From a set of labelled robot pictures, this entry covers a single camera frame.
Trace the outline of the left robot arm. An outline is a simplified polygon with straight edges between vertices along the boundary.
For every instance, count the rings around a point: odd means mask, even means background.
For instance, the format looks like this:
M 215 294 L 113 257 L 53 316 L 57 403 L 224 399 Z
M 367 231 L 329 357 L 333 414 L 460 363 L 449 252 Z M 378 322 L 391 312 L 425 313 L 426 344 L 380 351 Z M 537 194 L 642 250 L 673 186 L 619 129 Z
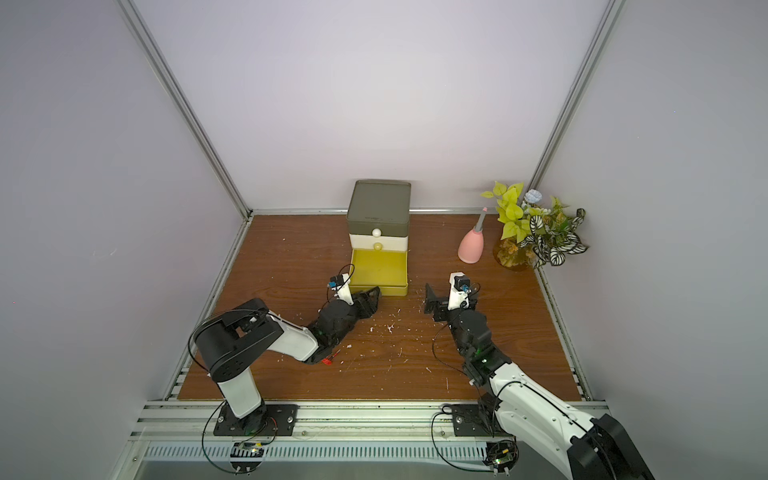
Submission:
M 191 341 L 224 396 L 223 416 L 250 421 L 265 413 L 263 397 L 250 372 L 263 353 L 277 352 L 317 364 L 333 353 L 358 321 L 377 312 L 380 296 L 378 287 L 343 294 L 325 304 L 308 326 L 284 320 L 254 298 L 199 326 Z

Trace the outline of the olive green top drawer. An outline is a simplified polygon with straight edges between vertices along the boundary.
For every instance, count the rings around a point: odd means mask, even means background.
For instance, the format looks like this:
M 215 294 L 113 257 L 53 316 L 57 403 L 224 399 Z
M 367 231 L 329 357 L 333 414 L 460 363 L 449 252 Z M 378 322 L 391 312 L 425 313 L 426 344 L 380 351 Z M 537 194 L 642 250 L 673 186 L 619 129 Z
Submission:
M 373 236 L 373 232 L 378 230 L 382 236 L 386 237 L 407 237 L 410 229 L 410 218 L 407 217 L 403 222 L 385 222 L 378 219 L 348 219 L 347 225 L 351 235 Z

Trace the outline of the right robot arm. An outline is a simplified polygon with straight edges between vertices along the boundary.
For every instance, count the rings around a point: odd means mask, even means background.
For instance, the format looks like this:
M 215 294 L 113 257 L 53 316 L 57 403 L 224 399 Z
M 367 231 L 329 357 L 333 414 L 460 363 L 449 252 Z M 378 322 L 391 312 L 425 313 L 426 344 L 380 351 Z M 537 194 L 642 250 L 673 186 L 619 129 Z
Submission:
M 445 324 L 463 359 L 470 383 L 483 397 L 491 434 L 511 434 L 567 479 L 652 479 L 623 425 L 609 414 L 597 418 L 558 398 L 532 380 L 492 340 L 477 291 L 467 276 L 451 277 L 450 292 L 425 287 L 424 312 Z

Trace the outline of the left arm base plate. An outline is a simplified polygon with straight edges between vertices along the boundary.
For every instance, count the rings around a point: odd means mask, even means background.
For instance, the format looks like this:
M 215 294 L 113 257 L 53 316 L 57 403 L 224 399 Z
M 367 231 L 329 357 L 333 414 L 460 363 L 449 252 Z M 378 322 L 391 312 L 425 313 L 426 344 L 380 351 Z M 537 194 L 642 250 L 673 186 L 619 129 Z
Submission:
M 291 436 L 299 406 L 297 404 L 262 404 L 243 418 L 238 418 L 228 402 L 214 416 L 214 436 Z

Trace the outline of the cream drawer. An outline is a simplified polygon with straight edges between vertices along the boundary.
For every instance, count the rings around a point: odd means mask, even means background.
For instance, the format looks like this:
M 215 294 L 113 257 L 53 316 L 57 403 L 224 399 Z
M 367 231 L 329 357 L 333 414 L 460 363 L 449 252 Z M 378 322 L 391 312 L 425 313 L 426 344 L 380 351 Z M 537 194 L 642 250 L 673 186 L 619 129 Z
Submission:
M 408 237 L 391 237 L 373 235 L 350 234 L 350 244 L 354 250 L 376 250 L 376 251 L 408 251 Z

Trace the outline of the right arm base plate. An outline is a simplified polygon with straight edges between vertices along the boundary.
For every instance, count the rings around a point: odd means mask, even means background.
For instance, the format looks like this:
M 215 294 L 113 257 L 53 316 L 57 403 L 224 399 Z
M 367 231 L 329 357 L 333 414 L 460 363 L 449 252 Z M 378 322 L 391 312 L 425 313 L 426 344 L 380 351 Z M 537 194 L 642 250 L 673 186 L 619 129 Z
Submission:
M 495 414 L 482 403 L 448 404 L 445 409 L 451 417 L 454 435 L 457 437 L 508 436 Z

